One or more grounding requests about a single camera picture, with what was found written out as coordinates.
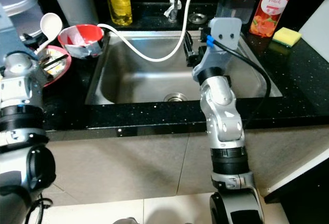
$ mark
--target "sink drain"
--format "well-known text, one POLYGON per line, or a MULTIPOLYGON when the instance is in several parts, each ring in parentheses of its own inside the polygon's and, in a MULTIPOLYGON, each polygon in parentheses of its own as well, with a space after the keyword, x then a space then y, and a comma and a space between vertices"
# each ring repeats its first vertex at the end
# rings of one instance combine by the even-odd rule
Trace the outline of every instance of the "sink drain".
POLYGON ((166 95, 166 97, 163 100, 164 102, 183 102, 188 101, 187 97, 182 93, 170 93, 166 95))

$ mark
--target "cooking oil bottle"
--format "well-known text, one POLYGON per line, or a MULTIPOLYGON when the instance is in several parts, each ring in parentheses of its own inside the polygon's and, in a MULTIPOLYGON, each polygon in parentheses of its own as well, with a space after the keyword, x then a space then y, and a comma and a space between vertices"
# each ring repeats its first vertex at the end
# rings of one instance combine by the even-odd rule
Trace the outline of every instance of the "cooking oil bottle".
POLYGON ((112 21, 117 25, 130 25, 133 21, 130 0, 107 0, 112 21))

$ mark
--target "stainless steel sink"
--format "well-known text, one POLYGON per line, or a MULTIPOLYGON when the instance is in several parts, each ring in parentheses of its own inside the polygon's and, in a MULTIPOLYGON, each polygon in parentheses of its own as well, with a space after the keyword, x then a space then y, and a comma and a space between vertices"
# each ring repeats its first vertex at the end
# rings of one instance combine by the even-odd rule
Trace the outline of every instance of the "stainless steel sink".
MULTIPOLYGON (((191 32, 193 48, 198 50, 199 31, 191 32)), ((192 68, 186 66, 181 49, 170 59, 153 63, 144 60, 130 50, 111 33, 109 43, 100 57, 86 104, 163 102, 199 100, 199 84, 191 76, 192 68)), ((179 31, 126 31, 124 36, 143 54, 160 58, 176 46, 179 31)), ((242 38, 238 51, 259 64, 242 38)), ((261 97, 265 93, 265 81, 246 63, 232 57, 225 75, 231 77, 232 89, 237 98, 261 97)), ((272 83, 271 96, 281 96, 272 83)))

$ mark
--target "speckled countertop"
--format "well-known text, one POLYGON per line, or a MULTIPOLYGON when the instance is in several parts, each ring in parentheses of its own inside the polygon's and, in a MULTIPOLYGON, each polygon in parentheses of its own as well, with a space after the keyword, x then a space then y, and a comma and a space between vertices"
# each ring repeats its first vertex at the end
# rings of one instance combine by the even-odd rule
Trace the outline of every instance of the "speckled countertop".
MULTIPOLYGON (((139 11, 135 11, 136 22, 125 30, 180 30, 179 21, 171 24, 161 16, 161 7, 135 9, 139 11)), ((209 5, 207 11, 211 14, 214 9, 209 5)), ((188 29, 198 27, 190 25, 188 29)), ((286 48, 271 39, 244 34, 283 95, 269 98, 248 128, 328 124, 329 63, 303 40, 293 48, 286 48)), ((60 131, 67 133, 65 139, 86 139, 206 130, 198 101, 85 105, 96 64, 97 59, 73 59, 66 75, 44 89, 44 127, 52 138, 62 139, 57 136, 60 131)), ((243 121, 259 101, 259 98, 237 100, 243 121)))

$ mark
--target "tile floor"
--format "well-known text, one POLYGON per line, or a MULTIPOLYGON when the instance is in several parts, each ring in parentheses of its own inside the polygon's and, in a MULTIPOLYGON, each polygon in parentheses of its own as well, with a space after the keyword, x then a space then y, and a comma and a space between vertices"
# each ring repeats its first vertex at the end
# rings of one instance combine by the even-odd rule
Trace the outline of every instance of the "tile floor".
MULTIPOLYGON (((139 224, 211 224, 212 193, 131 201, 52 207, 45 210, 43 224, 112 224, 134 217, 139 224)), ((289 224, 279 203, 263 204, 265 224, 289 224)), ((31 215, 34 223, 37 211, 31 215)))

